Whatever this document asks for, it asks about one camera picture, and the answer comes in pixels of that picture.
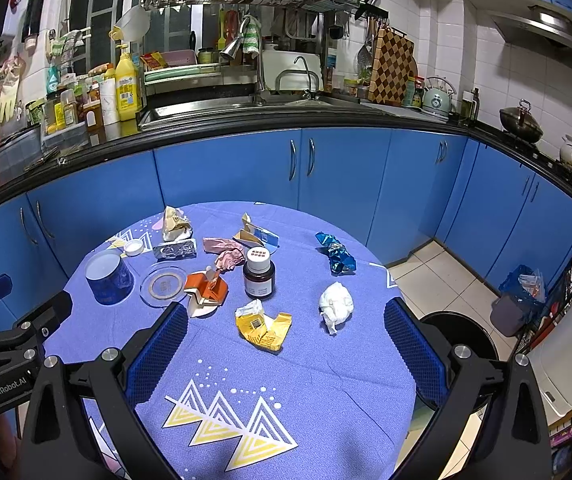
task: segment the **range hood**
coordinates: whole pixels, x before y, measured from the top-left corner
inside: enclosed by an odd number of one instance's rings
[[[541,6],[528,7],[528,18],[488,10],[507,43],[552,57],[572,68],[572,22]]]

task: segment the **blue cylindrical container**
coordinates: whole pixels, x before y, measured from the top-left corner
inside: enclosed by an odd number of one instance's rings
[[[98,303],[112,305],[130,294],[135,283],[118,250],[95,254],[86,264],[86,281]]]

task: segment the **electric kettle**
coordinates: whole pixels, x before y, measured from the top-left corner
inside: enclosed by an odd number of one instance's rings
[[[451,99],[454,94],[456,94],[456,90],[444,78],[437,76],[427,77],[421,109],[427,114],[448,118]]]

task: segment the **plate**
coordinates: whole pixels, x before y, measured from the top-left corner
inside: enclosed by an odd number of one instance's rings
[[[153,308],[165,308],[185,297],[187,274],[176,262],[159,262],[149,267],[140,285],[140,298]]]

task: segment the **faucet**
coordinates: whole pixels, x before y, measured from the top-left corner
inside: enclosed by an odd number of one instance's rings
[[[297,56],[293,62],[293,64],[297,64],[297,62],[301,60],[304,62],[304,67],[306,67],[306,75],[308,76],[308,90],[304,90],[304,99],[312,99],[313,97],[313,81],[310,77],[310,70],[308,69],[308,63],[306,62],[306,58],[304,56]]]
[[[224,50],[219,53],[221,57],[229,61],[235,59],[237,51],[243,43],[243,35],[246,28],[248,27],[248,24],[250,23],[250,20],[255,20],[255,18],[249,14],[243,17],[242,22],[239,24],[239,31],[237,32],[237,36]],[[259,54],[257,55],[257,84],[255,86],[255,100],[258,104],[263,104],[265,99],[264,95],[262,94],[266,93],[266,82],[263,76],[263,61],[261,58],[261,51],[263,49],[263,46],[261,45],[261,25],[259,25],[257,20],[255,20],[255,25],[257,26],[257,41],[259,43]]]

